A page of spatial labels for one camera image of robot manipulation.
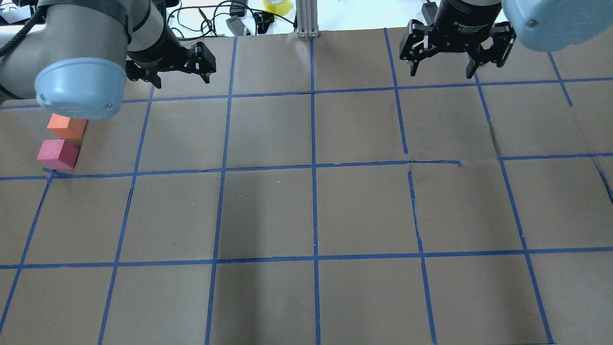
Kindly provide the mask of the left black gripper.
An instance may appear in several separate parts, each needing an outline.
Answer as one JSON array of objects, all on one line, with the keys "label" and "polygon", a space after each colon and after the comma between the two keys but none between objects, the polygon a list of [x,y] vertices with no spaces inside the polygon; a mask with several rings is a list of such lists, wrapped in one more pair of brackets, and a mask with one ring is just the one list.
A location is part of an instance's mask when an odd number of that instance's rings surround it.
[{"label": "left black gripper", "polygon": [[125,66],[127,78],[151,83],[155,88],[162,88],[158,71],[196,74],[206,84],[216,72],[216,57],[203,42],[185,48],[166,24],[160,27],[147,24],[132,32],[127,55],[130,57]]}]

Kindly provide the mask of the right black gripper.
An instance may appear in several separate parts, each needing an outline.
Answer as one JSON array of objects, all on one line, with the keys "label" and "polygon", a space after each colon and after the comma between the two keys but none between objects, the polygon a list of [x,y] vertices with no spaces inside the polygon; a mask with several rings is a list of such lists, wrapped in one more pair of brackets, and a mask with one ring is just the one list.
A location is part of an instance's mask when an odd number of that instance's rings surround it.
[{"label": "right black gripper", "polygon": [[[407,61],[415,77],[420,62],[437,53],[467,52],[466,78],[480,66],[505,65],[516,40],[510,22],[495,24],[502,9],[500,0],[441,0],[426,3],[426,25],[410,20],[400,42],[400,59]],[[481,45],[489,38],[492,45]]]}]

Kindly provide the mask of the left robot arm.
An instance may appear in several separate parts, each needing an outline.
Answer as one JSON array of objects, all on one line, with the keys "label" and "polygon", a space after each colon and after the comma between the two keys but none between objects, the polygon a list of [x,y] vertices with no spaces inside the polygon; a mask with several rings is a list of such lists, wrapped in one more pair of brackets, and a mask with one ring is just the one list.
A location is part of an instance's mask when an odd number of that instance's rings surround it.
[{"label": "left robot arm", "polygon": [[1,102],[36,100],[55,114],[115,116],[127,81],[161,88],[160,72],[201,76],[216,59],[182,46],[154,0],[40,0],[22,26],[1,27]]}]

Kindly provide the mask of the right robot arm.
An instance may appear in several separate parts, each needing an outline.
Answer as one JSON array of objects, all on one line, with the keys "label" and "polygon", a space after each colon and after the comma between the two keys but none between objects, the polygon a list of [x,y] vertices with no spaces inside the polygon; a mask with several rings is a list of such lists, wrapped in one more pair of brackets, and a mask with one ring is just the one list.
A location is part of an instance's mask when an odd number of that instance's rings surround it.
[{"label": "right robot arm", "polygon": [[515,41],[535,52],[556,52],[589,41],[612,25],[610,0],[428,0],[423,21],[410,20],[400,59],[415,76],[438,53],[466,53],[472,79],[488,63],[505,65]]}]

